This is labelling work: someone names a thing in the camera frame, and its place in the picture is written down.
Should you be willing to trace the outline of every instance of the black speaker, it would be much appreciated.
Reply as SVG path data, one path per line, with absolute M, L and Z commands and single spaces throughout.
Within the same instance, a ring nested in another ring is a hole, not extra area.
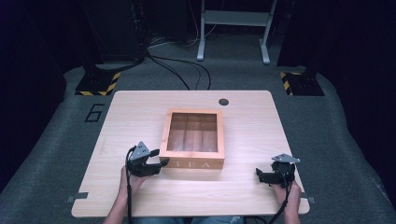
M 135 0 L 80 0 L 104 62 L 135 62 L 145 57 L 143 8 Z

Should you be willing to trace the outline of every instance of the wire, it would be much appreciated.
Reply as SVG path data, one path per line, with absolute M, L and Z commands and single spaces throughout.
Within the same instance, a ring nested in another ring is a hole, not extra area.
M 289 183 L 286 181 L 285 174 L 283 174 L 282 171 L 280 171 L 280 170 L 278 170 L 278 171 L 282 174 L 282 177 L 283 177 L 283 184 L 285 185 L 286 197 L 285 197 L 285 201 L 283 201 L 283 203 L 280 206 L 277 213 L 273 216 L 273 218 L 271 218 L 269 224 L 273 224 L 279 218 L 279 216 L 283 213 L 283 211 L 286 208 L 286 205 L 288 204 L 288 198 L 289 198 L 289 194 L 290 194 Z
M 149 41 L 149 44 L 148 44 L 148 46 L 149 47 L 151 47 L 151 46 L 156 46 L 156 45 L 158 45 L 158 44 L 163 44 L 164 42 L 164 40 L 166 40 L 166 39 L 168 39 L 167 37 L 165 37 L 165 36 L 155 36 L 155 37 L 152 37 L 151 39 L 150 39 L 150 41 Z
M 155 59 L 153 56 L 151 56 L 149 53 L 148 53 L 148 57 L 149 57 L 152 61 L 154 61 L 156 64 L 158 64 L 158 65 L 160 65 L 160 66 L 162 66 L 162 67 L 168 69 L 170 72 L 172 72 L 173 74 L 175 74 L 175 75 L 178 77 L 178 79 L 180 79 L 180 81 L 183 82 L 183 84 L 184 84 L 184 86 L 187 88 L 187 90 L 190 90 L 189 85 L 187 85 L 187 83 L 184 81 L 184 79 L 178 74 L 178 72 L 177 72 L 174 68 L 172 68 L 171 66 L 169 66 L 169 65 L 166 64 L 166 63 L 162 63 L 162 62 L 156 60 L 156 59 Z
M 135 148 L 136 147 L 132 147 L 131 149 L 129 149 L 125 158 L 125 175 L 126 175 L 126 183 L 127 183 L 127 191 L 128 191 L 128 223 L 129 224 L 132 224 L 133 218 L 132 218 L 132 188 L 130 182 L 131 175 L 129 174 L 128 171 L 128 159 L 129 159 L 129 155 L 131 154 L 132 151 L 134 151 Z
M 201 74 L 201 72 L 199 71 L 199 69 L 198 69 L 197 67 L 195 67 L 193 64 L 191 64 L 191 66 L 194 67 L 194 68 L 197 70 L 198 74 L 199 74 L 197 83 L 195 84 L 195 90 L 197 90 L 198 84 L 199 84 L 199 81 L 201 80 L 201 75 L 202 75 L 202 74 Z
M 192 43 L 191 44 L 189 44 L 189 45 L 183 45 L 182 44 L 182 46 L 184 46 L 184 47 L 191 47 L 193 44 L 195 44 L 195 42 L 197 42 L 197 40 L 199 39 L 198 38 L 198 25 L 197 25 L 197 21 L 196 21 L 196 19 L 195 19 L 195 17 L 194 17 L 194 13 L 192 12 L 192 7 L 191 7 L 191 0 L 189 0 L 189 8 L 190 8 L 190 12 L 191 12 L 191 15 L 192 15 L 192 19 L 194 20 L 194 25 L 195 25 L 195 33 L 196 33 L 196 36 L 195 36 L 195 39 L 192 41 Z
M 189 62 L 189 61 L 178 60 L 178 59 L 170 59 L 170 58 L 163 58 L 163 57 L 158 57 L 158 56 L 154 56 L 154 55 L 149 55 L 149 57 L 151 57 L 151 58 L 156 58 L 156 59 L 162 59 L 162 60 L 168 60 L 168 61 L 174 61 L 174 62 L 180 62 L 180 63 L 187 63 L 187 64 L 189 64 L 189 65 L 191 65 L 191 66 L 196 65 L 196 66 L 201 67 L 201 68 L 204 69 L 204 70 L 206 71 L 206 73 L 207 73 L 207 78 L 208 78 L 208 80 L 209 80 L 209 84 L 208 84 L 208 86 L 207 86 L 207 90 L 210 89 L 211 82 L 212 82 L 212 78 L 211 78 L 211 76 L 210 76 L 209 71 L 207 71 L 207 69 L 206 69 L 205 67 L 203 67 L 202 65 L 200 65 L 200 64 L 198 64 L 198 63 L 192 63 L 192 62 Z
M 221 8 L 220 11 L 222 11 L 224 8 L 224 0 L 221 1 Z M 216 28 L 216 24 L 213 26 L 213 28 L 205 35 L 205 37 L 207 37 L 208 35 L 210 35 L 210 33 L 212 33 L 212 31 Z
M 180 43 L 180 41 L 163 42 L 163 43 L 159 43 L 159 44 L 156 44 L 156 45 L 149 46 L 148 49 L 153 49 L 153 48 L 159 47 L 159 46 L 161 46 L 161 45 L 177 44 L 177 43 Z

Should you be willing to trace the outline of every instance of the yellow and black warning tape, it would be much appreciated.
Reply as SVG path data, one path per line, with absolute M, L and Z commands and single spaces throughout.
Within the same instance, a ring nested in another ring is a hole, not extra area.
M 114 88 L 116 87 L 119 77 L 120 77 L 120 73 L 114 75 L 106 91 L 76 91 L 76 95 L 109 95 L 111 94 L 111 92 L 113 92 Z
M 283 87 L 285 88 L 286 94 L 287 95 L 293 95 L 293 92 L 291 90 L 291 87 L 290 87 L 290 84 L 289 84 L 288 79 L 286 77 L 286 74 L 292 74 L 292 75 L 299 76 L 301 73 L 284 73 L 284 72 L 280 73 L 280 77 L 282 78 Z

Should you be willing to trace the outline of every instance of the metal stand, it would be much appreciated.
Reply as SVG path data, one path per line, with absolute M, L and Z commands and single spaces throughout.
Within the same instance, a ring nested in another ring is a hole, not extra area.
M 205 10 L 205 0 L 202 0 L 201 8 L 201 39 L 198 48 L 197 60 L 204 59 L 205 52 L 205 25 L 221 24 L 221 25 L 245 25 L 245 26 L 263 26 L 265 32 L 260 39 L 260 48 L 262 50 L 262 62 L 270 63 L 267 50 L 267 39 L 270 32 L 271 23 L 274 17 L 274 11 L 277 0 L 274 0 L 269 12 L 240 12 L 240 11 L 218 11 Z

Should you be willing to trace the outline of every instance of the round hole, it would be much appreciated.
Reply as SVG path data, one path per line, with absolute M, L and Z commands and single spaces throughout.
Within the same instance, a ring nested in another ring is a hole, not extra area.
M 230 103 L 230 102 L 227 99 L 224 99 L 224 98 L 219 99 L 219 104 L 220 105 L 228 105 L 228 103 Z

